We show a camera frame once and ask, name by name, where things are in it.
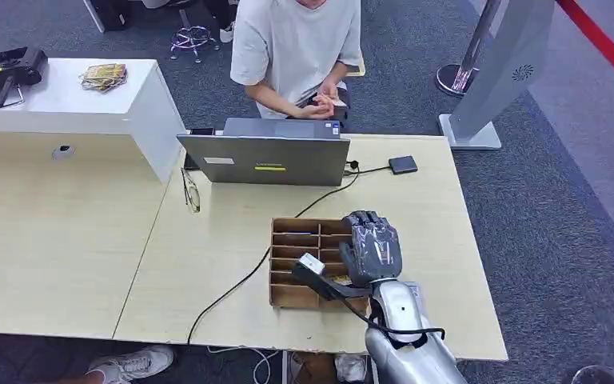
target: light wooden table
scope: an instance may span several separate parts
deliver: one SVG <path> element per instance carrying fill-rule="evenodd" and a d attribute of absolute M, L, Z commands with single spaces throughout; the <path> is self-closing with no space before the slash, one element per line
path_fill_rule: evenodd
<path fill-rule="evenodd" d="M 341 218 L 375 210 L 399 233 L 401 279 L 419 282 L 429 320 L 447 330 L 458 358 L 505 360 L 488 283 L 448 143 L 442 137 L 350 135 L 350 160 L 362 169 L 412 154 L 418 172 L 361 175 L 305 216 Z M 196 316 L 240 280 L 269 244 L 271 218 L 292 217 L 325 187 L 212 185 L 193 173 L 201 212 L 185 206 L 181 177 L 171 178 L 115 338 L 186 342 Z M 278 310 L 269 304 L 265 263 L 211 310 L 193 343 L 360 353 L 365 324 L 349 312 Z"/>
<path fill-rule="evenodd" d="M 111 338 L 164 192 L 129 135 L 0 132 L 0 333 Z"/>

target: white cable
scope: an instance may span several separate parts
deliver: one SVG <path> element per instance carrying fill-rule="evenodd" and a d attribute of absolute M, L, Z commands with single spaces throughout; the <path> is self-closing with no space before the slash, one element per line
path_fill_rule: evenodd
<path fill-rule="evenodd" d="M 369 374 L 369 359 L 364 355 L 364 382 L 366 382 L 367 374 Z"/>
<path fill-rule="evenodd" d="M 246 348 L 246 347 L 222 348 L 220 350 L 211 350 L 210 346 L 206 346 L 206 349 L 208 350 L 210 354 L 220 354 L 222 352 L 229 352 L 231 350 L 252 350 L 255 353 L 259 354 L 261 357 L 261 360 L 257 362 L 255 367 L 253 368 L 253 381 L 255 382 L 255 384 L 260 384 L 260 382 L 257 380 L 257 368 L 259 368 L 262 363 L 267 364 L 267 378 L 265 379 L 265 382 L 263 382 L 262 384 L 269 384 L 269 378 L 272 377 L 272 366 L 269 364 L 269 360 L 279 353 L 278 350 L 275 350 L 268 356 L 265 356 L 265 354 L 263 354 L 260 350 L 256 350 L 255 348 Z"/>

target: laptop sticker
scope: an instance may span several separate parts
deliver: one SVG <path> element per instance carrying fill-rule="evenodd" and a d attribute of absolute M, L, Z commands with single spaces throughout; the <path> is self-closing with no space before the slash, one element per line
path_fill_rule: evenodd
<path fill-rule="evenodd" d="M 255 170 L 285 170 L 284 166 L 256 166 Z"/>
<path fill-rule="evenodd" d="M 209 164 L 225 164 L 227 166 L 234 165 L 233 158 L 203 158 L 203 160 Z"/>

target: black cable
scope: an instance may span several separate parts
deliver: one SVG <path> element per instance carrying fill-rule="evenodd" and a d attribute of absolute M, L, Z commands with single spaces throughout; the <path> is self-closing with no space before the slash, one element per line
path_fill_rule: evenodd
<path fill-rule="evenodd" d="M 352 168 L 358 169 L 359 168 L 359 163 L 358 162 L 348 162 L 348 164 L 350 164 L 350 166 Z M 300 216 L 302 216 L 303 214 L 305 214 L 305 212 L 307 212 L 308 210 L 310 210 L 313 206 L 315 206 L 316 204 L 318 204 L 320 201 L 322 201 L 323 199 L 327 198 L 328 196 L 331 196 L 333 194 L 336 194 L 338 192 L 342 192 L 343 190 L 346 190 L 347 188 L 351 187 L 352 184 L 354 184 L 354 182 L 359 178 L 359 174 L 360 172 L 356 172 L 353 173 L 356 176 L 352 179 L 351 182 L 349 182 L 346 186 L 343 186 L 341 188 L 338 188 L 336 190 L 331 190 L 330 192 L 328 192 L 327 194 L 324 194 L 323 196 L 319 197 L 318 199 L 314 200 L 314 202 L 312 202 L 311 204 L 309 204 L 306 208 L 304 208 L 303 210 L 300 211 L 299 214 L 296 214 L 294 217 L 295 218 L 299 218 Z M 244 282 L 248 281 L 248 279 L 250 279 L 251 277 L 253 277 L 253 275 L 257 272 L 257 270 L 260 269 L 260 267 L 262 266 L 262 264 L 265 262 L 265 260 L 267 259 L 267 256 L 269 255 L 269 250 L 271 248 L 267 248 L 267 250 L 265 251 L 265 254 L 262 255 L 262 258 L 260 259 L 260 262 L 255 266 L 255 268 L 253 268 L 253 270 L 250 271 L 249 274 L 247 274 L 243 279 L 241 279 L 238 283 L 234 284 L 233 287 L 231 287 L 229 290 L 227 290 L 227 292 L 225 292 L 224 294 L 222 294 L 222 296 L 220 296 L 219 298 L 217 298 L 213 303 L 211 303 L 209 306 L 207 306 L 196 318 L 196 320 L 194 320 L 194 324 L 192 324 L 192 328 L 189 329 L 189 336 L 187 336 L 187 344 L 191 344 L 192 342 L 192 335 L 194 333 L 194 330 L 197 327 L 197 324 L 201 321 L 201 318 L 204 317 L 204 315 L 206 313 L 208 313 L 209 310 L 212 310 L 219 302 L 221 302 L 222 300 L 224 300 L 225 298 L 227 298 L 227 296 L 229 296 L 231 293 L 233 293 L 239 286 L 241 286 Z"/>
<path fill-rule="evenodd" d="M 441 340 L 443 340 L 444 337 L 446 336 L 446 330 L 444 330 L 443 328 L 424 328 L 424 329 L 421 329 L 421 330 L 393 330 L 392 328 L 388 328 L 386 326 L 381 326 L 380 324 L 377 324 L 373 320 L 370 320 L 370 319 L 366 318 L 356 308 L 354 308 L 352 306 L 352 304 L 349 304 L 349 302 L 347 300 L 345 300 L 344 298 L 338 298 L 338 299 L 343 304 L 345 304 L 347 306 L 347 308 L 349 308 L 349 310 L 351 310 L 352 313 L 354 313 L 358 318 L 360 318 L 361 320 L 365 321 L 371 328 L 375 328 L 377 330 L 381 330 L 383 332 L 387 332 L 388 334 L 430 334 L 430 333 L 433 333 L 433 332 L 441 332 Z"/>
<path fill-rule="evenodd" d="M 345 171 L 345 176 L 351 176 L 353 174 L 370 174 L 371 172 L 377 172 L 378 170 L 391 170 L 391 166 L 381 166 L 380 168 L 373 168 L 371 170 L 358 170 L 357 172 L 352 172 L 350 170 Z"/>

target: person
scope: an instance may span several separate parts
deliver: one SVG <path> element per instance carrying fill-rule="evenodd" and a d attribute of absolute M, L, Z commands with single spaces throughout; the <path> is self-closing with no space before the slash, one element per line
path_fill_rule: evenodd
<path fill-rule="evenodd" d="M 179 6 L 191 0 L 171 0 L 168 6 Z M 205 8 L 215 18 L 220 28 L 220 42 L 231 42 L 234 39 L 234 20 L 229 0 L 204 0 Z"/>
<path fill-rule="evenodd" d="M 80 378 L 63 379 L 53 384 L 129 384 L 136 378 L 161 373 L 175 359 L 169 346 L 148 346 L 132 354 L 99 358 Z"/>
<path fill-rule="evenodd" d="M 263 118 L 335 117 L 344 125 L 342 78 L 359 65 L 360 40 L 361 0 L 240 1 L 230 75 Z"/>

